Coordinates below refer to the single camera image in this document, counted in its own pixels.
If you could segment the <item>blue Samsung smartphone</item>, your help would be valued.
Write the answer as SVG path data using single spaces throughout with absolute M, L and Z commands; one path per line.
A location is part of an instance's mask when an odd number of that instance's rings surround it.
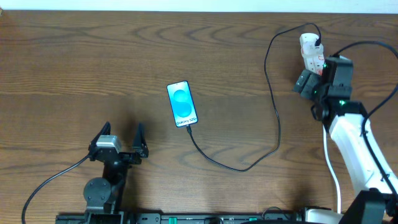
M 190 85 L 186 80 L 167 85 L 167 93 L 176 127 L 181 128 L 198 122 Z

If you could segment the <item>white power strip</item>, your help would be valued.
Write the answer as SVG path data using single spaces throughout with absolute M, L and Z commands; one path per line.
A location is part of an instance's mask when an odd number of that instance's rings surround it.
M 315 46 L 314 42 L 306 42 L 301 45 L 301 54 L 305 68 L 313 73 L 322 75 L 325 63 L 323 45 Z

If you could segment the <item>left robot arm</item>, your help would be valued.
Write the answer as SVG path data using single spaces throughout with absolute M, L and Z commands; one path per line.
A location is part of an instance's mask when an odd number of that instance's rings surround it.
M 86 210 L 93 213 L 114 213 L 118 210 L 126 184 L 127 171 L 139 165 L 149 156 L 144 137 L 144 125 L 139 124 L 132 143 L 131 152 L 122 151 L 121 140 L 111 134 L 111 124 L 105 123 L 88 147 L 90 161 L 103 163 L 103 175 L 89 180 L 83 196 Z

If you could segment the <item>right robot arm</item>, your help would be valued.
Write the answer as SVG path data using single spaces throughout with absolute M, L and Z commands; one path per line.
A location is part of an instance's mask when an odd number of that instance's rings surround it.
M 337 145 L 355 192 L 347 211 L 308 208 L 306 223 L 397 223 L 397 177 L 389 167 L 370 127 L 370 114 L 350 99 L 353 62 L 342 56 L 304 60 L 305 70 L 294 91 L 313 101 L 310 108 L 325 134 Z

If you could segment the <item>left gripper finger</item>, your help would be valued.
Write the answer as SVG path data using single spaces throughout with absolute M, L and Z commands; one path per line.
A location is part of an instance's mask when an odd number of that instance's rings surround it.
M 142 123 L 138 124 L 132 148 L 135 152 L 149 152 L 146 139 L 144 137 L 144 125 Z
M 110 133 L 111 133 L 111 124 L 109 121 L 107 121 L 105 122 L 104 126 L 101 128 L 99 133 L 90 142 L 90 146 L 96 146 L 96 143 L 101 135 L 110 135 Z

